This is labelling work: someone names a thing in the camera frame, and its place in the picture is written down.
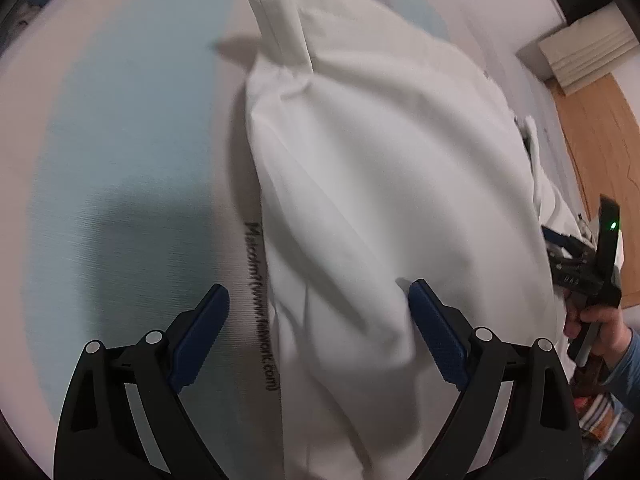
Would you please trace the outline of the person's right hand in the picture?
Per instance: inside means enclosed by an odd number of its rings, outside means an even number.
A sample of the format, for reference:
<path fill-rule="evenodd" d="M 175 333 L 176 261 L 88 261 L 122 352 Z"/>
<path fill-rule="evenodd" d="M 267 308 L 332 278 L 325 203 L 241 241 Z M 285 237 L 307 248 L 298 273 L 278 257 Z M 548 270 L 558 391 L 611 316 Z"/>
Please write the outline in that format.
<path fill-rule="evenodd" d="M 600 325 L 598 336 L 593 341 L 591 352 L 600 356 L 610 372 L 623 359 L 632 338 L 632 330 L 623 319 L 620 308 L 595 304 L 589 307 L 578 306 L 578 296 L 565 293 L 566 318 L 564 335 L 574 340 L 580 332 L 580 324 L 596 323 Z"/>

